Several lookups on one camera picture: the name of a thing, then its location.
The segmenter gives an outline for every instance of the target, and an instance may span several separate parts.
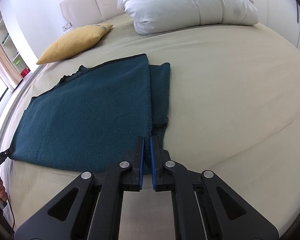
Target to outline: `light switch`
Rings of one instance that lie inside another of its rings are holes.
[[[67,23],[65,26],[62,27],[62,30],[65,32],[67,29],[70,29],[72,27],[71,23]]]

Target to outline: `beige bed sheet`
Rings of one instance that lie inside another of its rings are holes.
[[[141,36],[127,15],[108,22],[114,28],[93,49],[45,67],[22,96],[1,149],[31,97],[63,75],[146,53],[150,64],[171,64],[164,138],[171,158],[192,171],[213,170],[284,233],[300,212],[300,52],[262,24]],[[17,226],[78,175],[19,161],[0,172]],[[174,239],[169,193],[150,190],[149,177],[145,188],[124,196],[120,239]]]

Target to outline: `folded towel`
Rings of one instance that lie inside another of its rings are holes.
[[[11,145],[11,158],[50,168],[102,172],[135,148],[137,136],[163,135],[170,64],[145,54],[81,66],[31,99]]]

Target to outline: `red box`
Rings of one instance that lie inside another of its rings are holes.
[[[30,69],[28,67],[26,67],[21,73],[20,75],[22,76],[22,78],[25,78],[25,76],[30,72]]]

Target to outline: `silver bolt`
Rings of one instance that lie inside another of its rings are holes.
[[[176,166],[176,163],[174,161],[167,161],[166,166],[169,168],[172,168],[172,167]]]
[[[120,162],[120,167],[121,168],[128,168],[129,165],[130,165],[130,163],[128,163],[128,162]]]
[[[210,178],[213,177],[213,172],[212,172],[212,171],[205,171],[205,172],[203,173],[203,175],[204,175],[206,178],[210,179]]]
[[[81,178],[83,179],[89,179],[90,177],[91,177],[91,173],[88,171],[81,174]]]

